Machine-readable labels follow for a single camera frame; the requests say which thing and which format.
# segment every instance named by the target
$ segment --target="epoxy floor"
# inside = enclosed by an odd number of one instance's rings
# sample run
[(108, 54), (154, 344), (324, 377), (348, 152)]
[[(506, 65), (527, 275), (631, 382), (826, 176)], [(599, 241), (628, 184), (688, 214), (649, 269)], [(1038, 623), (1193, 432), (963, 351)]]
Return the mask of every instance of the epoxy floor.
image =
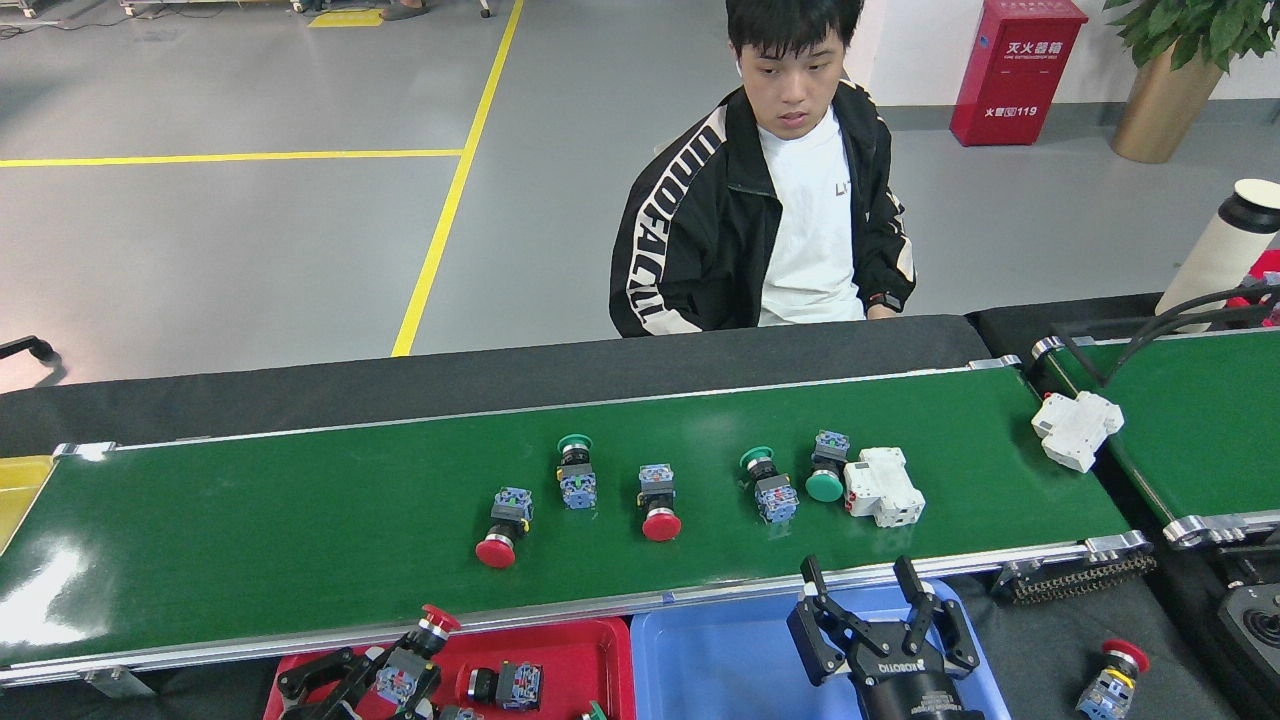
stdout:
[[(0, 338), (64, 360), (0, 361), (0, 391), (616, 337), (630, 183), (737, 85), (723, 3), (492, 6), (311, 28), (284, 3), (175, 5), (0, 41)], [(67, 0), (35, 22), (123, 17)], [(1165, 165), (1108, 132), (897, 131), (908, 313), (1162, 290), (1235, 179), (1280, 179), (1276, 124), (1199, 124)]]

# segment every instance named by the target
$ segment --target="blue tray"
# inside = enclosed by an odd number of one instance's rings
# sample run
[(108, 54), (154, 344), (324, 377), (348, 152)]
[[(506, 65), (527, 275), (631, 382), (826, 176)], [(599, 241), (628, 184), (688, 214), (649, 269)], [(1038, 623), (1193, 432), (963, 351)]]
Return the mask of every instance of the blue tray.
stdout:
[[(946, 584), (929, 584), (942, 600), (959, 602)], [(897, 585), (838, 591), (832, 597), (864, 620), (906, 619)], [(809, 684), (787, 632), (795, 602), (790, 596), (767, 597), (636, 615), (631, 621), (636, 717), (861, 717), (847, 679), (833, 678), (820, 688)], [(937, 647), (933, 630), (929, 642)], [(978, 657), (982, 665), (956, 683), (961, 702), (982, 710), (987, 720), (1010, 720), (980, 644)]]

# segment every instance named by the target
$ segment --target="conveyor chain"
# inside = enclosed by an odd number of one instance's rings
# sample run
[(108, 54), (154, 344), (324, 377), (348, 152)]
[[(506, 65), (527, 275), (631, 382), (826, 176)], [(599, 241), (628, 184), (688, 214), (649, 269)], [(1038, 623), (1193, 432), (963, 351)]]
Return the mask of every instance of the conveyor chain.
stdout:
[(1124, 560), (1088, 568), (1078, 573), (1068, 573), (1046, 580), (1027, 582), (1015, 578), (1010, 582), (1014, 605), (1033, 605), (1050, 600), (1078, 597), (1085, 593), (1117, 585), (1129, 578), (1146, 575), (1156, 568), (1156, 559), (1147, 553), (1133, 553)]

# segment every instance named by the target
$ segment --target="white t-shirt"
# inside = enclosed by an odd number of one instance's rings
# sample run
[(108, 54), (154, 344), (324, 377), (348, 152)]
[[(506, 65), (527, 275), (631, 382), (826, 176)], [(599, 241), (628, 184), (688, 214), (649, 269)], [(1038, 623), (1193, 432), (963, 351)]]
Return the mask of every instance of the white t-shirt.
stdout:
[(782, 220), (760, 296), (760, 325), (865, 319), (854, 284), (854, 191), (831, 108), (815, 128), (781, 140), (758, 128)]

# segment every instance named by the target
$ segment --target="white circuit breaker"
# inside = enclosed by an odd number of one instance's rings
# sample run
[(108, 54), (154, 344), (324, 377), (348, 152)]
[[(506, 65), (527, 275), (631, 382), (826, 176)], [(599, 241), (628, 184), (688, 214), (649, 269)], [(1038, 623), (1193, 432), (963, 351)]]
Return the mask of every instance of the white circuit breaker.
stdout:
[(920, 519), (924, 496), (911, 484), (900, 448), (868, 447), (845, 465), (845, 510), (854, 518), (872, 515), (881, 528)]
[(1050, 393), (1032, 418), (1044, 454), (1076, 473), (1089, 471), (1098, 447), (1123, 425), (1120, 406), (1092, 392), (1080, 392), (1075, 400)]

